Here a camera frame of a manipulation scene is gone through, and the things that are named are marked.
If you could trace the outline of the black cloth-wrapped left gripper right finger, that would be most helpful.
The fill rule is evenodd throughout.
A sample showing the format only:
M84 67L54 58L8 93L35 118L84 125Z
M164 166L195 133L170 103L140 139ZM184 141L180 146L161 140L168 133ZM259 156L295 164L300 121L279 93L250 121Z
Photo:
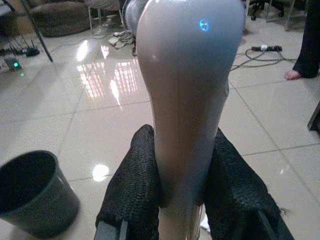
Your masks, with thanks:
M214 240L292 240L264 181L217 131L204 206Z

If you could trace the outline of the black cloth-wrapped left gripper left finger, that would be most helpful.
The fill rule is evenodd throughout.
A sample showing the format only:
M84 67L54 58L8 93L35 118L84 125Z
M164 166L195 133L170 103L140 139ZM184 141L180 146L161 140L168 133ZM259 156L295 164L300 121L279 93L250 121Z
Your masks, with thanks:
M154 129L140 127L111 178L96 217L97 240L159 239L161 187L155 159Z

